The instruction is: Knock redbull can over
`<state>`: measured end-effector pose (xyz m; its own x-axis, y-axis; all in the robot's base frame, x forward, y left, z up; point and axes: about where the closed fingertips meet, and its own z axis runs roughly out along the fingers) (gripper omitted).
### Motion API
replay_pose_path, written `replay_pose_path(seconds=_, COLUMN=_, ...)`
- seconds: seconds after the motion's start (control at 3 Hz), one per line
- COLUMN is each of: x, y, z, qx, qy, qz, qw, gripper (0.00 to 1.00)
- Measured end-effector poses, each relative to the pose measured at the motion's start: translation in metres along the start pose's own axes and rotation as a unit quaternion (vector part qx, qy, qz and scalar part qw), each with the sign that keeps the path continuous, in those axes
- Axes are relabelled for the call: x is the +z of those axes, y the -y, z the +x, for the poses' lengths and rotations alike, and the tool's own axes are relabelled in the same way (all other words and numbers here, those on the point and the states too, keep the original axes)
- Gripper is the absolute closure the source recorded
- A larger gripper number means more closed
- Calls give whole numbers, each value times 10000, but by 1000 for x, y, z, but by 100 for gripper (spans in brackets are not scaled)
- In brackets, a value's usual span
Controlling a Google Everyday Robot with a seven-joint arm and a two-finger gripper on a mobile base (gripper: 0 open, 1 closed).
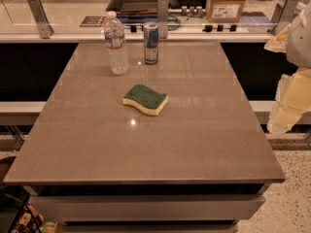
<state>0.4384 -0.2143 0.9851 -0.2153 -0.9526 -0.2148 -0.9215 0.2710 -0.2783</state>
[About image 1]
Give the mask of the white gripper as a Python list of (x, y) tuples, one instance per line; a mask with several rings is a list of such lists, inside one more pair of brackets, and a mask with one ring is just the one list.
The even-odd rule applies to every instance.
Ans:
[(290, 131), (311, 108), (311, 3), (273, 39), (264, 49), (287, 53), (292, 64), (303, 67), (291, 75), (283, 75), (278, 83), (275, 103), (269, 114), (269, 133)]

